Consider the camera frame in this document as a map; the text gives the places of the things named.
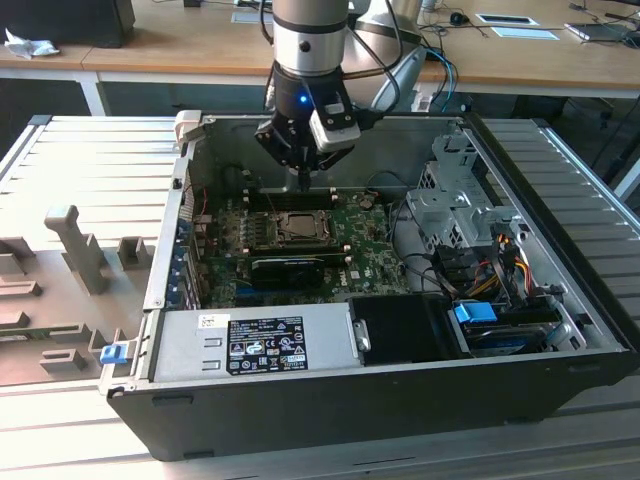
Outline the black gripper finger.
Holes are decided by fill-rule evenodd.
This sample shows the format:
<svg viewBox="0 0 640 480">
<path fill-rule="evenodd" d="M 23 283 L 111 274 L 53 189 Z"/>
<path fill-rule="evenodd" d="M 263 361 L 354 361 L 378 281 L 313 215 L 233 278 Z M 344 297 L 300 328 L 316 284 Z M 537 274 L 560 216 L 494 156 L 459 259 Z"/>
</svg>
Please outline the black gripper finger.
<svg viewBox="0 0 640 480">
<path fill-rule="evenodd" d="M 297 120 L 272 117 L 261 123 L 255 139 L 280 166 L 292 170 L 298 188 L 306 191 L 306 127 Z"/>
<path fill-rule="evenodd" d="M 304 191 L 310 190 L 313 172 L 330 169 L 350 153 L 350 148 L 334 152 L 320 152 L 315 148 L 309 149 L 304 162 Z"/>
</svg>

